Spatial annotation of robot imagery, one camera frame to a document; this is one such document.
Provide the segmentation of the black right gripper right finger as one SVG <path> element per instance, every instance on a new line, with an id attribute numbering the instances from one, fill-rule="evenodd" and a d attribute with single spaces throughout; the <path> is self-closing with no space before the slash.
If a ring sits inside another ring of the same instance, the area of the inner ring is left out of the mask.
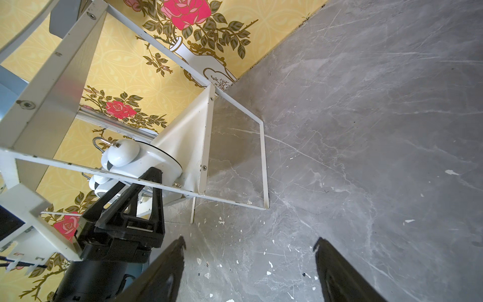
<path id="1" fill-rule="evenodd" d="M 320 237 L 313 251 L 325 301 L 386 302 L 328 240 Z"/>

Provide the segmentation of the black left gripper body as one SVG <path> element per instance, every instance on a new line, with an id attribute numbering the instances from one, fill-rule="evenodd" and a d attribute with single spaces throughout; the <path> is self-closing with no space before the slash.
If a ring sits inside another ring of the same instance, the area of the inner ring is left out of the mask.
<path id="1" fill-rule="evenodd" d="M 161 246 L 165 234 L 166 228 L 161 225 L 155 226 L 153 232 L 130 226 L 111 234 L 86 222 L 76 230 L 75 239 L 81 248 L 82 260 L 145 263 L 152 249 Z"/>

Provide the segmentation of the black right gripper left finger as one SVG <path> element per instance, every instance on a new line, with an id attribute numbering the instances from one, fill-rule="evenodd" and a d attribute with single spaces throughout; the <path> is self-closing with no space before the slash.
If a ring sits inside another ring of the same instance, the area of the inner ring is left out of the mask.
<path id="1" fill-rule="evenodd" d="M 184 271 L 186 242 L 173 241 L 116 301 L 176 301 Z"/>

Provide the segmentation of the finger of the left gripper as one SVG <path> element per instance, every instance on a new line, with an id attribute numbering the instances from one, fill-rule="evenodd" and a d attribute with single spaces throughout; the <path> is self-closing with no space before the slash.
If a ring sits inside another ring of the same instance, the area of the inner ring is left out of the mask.
<path id="1" fill-rule="evenodd" d="M 96 193 L 98 199 L 94 201 L 80 218 L 80 225 L 87 227 L 94 225 L 111 206 L 113 206 L 128 189 L 128 185 L 119 181 L 108 181 L 99 186 Z"/>
<path id="2" fill-rule="evenodd" d="M 95 223 L 96 228 L 111 234 L 133 226 L 153 232 L 157 225 L 165 227 L 162 190 L 134 183 Z"/>

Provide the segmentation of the white twin-bell alarm clock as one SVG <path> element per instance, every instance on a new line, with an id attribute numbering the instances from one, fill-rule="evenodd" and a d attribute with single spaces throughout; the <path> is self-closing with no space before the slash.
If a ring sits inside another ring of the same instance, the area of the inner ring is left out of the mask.
<path id="1" fill-rule="evenodd" d="M 98 198 L 105 195 L 116 184 L 114 179 L 109 179 L 104 176 L 93 175 L 91 177 L 84 173 L 82 175 L 88 180 L 90 189 L 94 191 L 94 194 Z"/>

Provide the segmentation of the blue square alarm clock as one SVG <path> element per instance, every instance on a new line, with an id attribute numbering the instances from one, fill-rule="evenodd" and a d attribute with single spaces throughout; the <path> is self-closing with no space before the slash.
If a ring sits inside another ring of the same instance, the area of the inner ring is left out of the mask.
<path id="1" fill-rule="evenodd" d="M 3 66 L 1 66 L 0 72 L 0 119 L 2 120 L 29 82 L 10 72 Z"/>

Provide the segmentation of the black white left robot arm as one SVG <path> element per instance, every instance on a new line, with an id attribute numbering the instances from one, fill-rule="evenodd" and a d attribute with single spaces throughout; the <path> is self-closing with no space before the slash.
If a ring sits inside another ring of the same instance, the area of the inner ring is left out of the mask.
<path id="1" fill-rule="evenodd" d="M 126 285 L 128 266 L 146 263 L 166 234 L 161 189 L 153 189 L 150 218 L 137 216 L 144 187 L 117 182 L 83 213 L 75 233 L 80 260 L 70 263 L 52 301 L 176 301 L 184 270 L 183 237 Z"/>

